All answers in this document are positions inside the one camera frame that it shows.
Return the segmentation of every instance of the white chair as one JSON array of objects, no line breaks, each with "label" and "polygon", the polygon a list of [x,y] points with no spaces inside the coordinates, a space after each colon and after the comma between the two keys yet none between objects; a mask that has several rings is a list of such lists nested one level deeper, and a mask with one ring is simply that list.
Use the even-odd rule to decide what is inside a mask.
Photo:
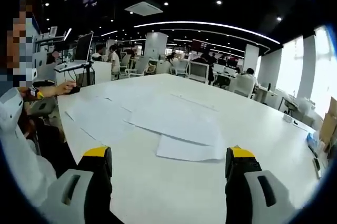
[{"label": "white chair", "polygon": [[255,81],[252,78],[244,75],[237,75],[233,92],[241,96],[250,98],[255,86]]},{"label": "white chair", "polygon": [[136,62],[136,67],[134,69],[125,70],[127,77],[130,78],[130,77],[144,76],[145,71],[147,70],[148,67],[149,60],[150,60],[149,57],[140,57]]},{"label": "white chair", "polygon": [[160,61],[157,64],[156,74],[169,73],[170,71],[170,62]]},{"label": "white chair", "polygon": [[208,83],[210,66],[207,64],[190,62],[189,63],[189,74],[188,78],[192,80],[196,80],[199,82],[203,82],[205,84]]},{"label": "white chair", "polygon": [[186,76],[187,75],[187,66],[189,65],[188,60],[179,61],[179,65],[177,67],[171,66],[170,73],[176,76]]},{"label": "white chair", "polygon": [[213,71],[222,74],[225,71],[225,66],[224,65],[218,65],[218,64],[214,64],[213,65]]},{"label": "white chair", "polygon": [[131,55],[126,54],[121,61],[120,75],[126,75],[125,70],[127,69],[128,63],[130,61]]}]

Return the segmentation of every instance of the black ceiling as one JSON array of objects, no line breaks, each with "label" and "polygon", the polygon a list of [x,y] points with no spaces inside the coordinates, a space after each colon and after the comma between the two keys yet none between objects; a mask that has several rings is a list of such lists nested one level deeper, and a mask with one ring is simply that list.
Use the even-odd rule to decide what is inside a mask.
[{"label": "black ceiling", "polygon": [[[98,0],[95,6],[85,7],[82,0],[37,0],[35,15],[42,32],[47,32],[51,26],[58,26],[60,34],[72,28],[69,40],[76,39],[78,35],[86,34],[91,30],[96,36],[118,30],[117,33],[105,36],[104,39],[108,37],[116,39],[117,36],[117,39],[129,40],[144,39],[145,34],[152,30],[171,29],[161,30],[169,35],[169,43],[184,45],[185,42],[177,42],[174,39],[203,41],[208,39],[210,43],[239,50],[245,50],[245,45],[250,42],[236,37],[251,40],[253,44],[264,45],[271,50],[280,48],[280,45],[243,31],[210,25],[166,24],[140,28],[134,28],[134,26],[166,21],[220,23],[248,29],[283,44],[323,22],[319,9],[315,6],[315,0],[221,0],[222,5],[217,5],[217,0],[151,0],[164,13],[140,16],[131,15],[124,10],[140,1],[142,0]],[[48,7],[43,5],[47,2],[50,4]],[[278,16],[283,18],[281,22],[277,21]],[[231,50],[218,46],[216,49],[224,52]],[[266,51],[268,51],[267,48],[260,46],[260,54]],[[238,51],[234,54],[244,55]]]}]

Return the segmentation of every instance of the white desk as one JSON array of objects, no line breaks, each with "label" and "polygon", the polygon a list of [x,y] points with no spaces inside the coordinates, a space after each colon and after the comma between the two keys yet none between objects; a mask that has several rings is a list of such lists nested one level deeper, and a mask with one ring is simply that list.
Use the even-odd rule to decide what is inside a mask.
[{"label": "white desk", "polygon": [[[220,112],[226,147],[239,145],[256,155],[262,169],[272,171],[288,188],[290,201],[302,207],[318,180],[307,132],[282,120],[283,113],[186,78],[168,74],[123,79],[88,86],[77,94],[59,96],[62,125],[76,161],[99,144],[79,130],[64,111],[81,96],[92,97],[108,85],[153,84],[156,94],[179,93]],[[299,122],[312,132],[312,129]],[[112,147],[111,211],[125,224],[224,224],[225,160],[188,162],[156,157],[159,136],[134,128]]]}]

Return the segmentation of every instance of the office chair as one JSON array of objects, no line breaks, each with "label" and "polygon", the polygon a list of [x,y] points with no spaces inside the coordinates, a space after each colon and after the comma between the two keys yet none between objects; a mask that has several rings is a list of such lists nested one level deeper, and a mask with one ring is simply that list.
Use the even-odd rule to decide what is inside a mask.
[{"label": "office chair", "polygon": [[189,79],[207,84],[208,76],[209,76],[209,69],[210,69],[210,66],[207,64],[190,62],[189,63],[189,74],[187,77]]},{"label": "office chair", "polygon": [[254,79],[247,78],[244,75],[237,75],[233,92],[241,96],[250,98],[255,86]]}]

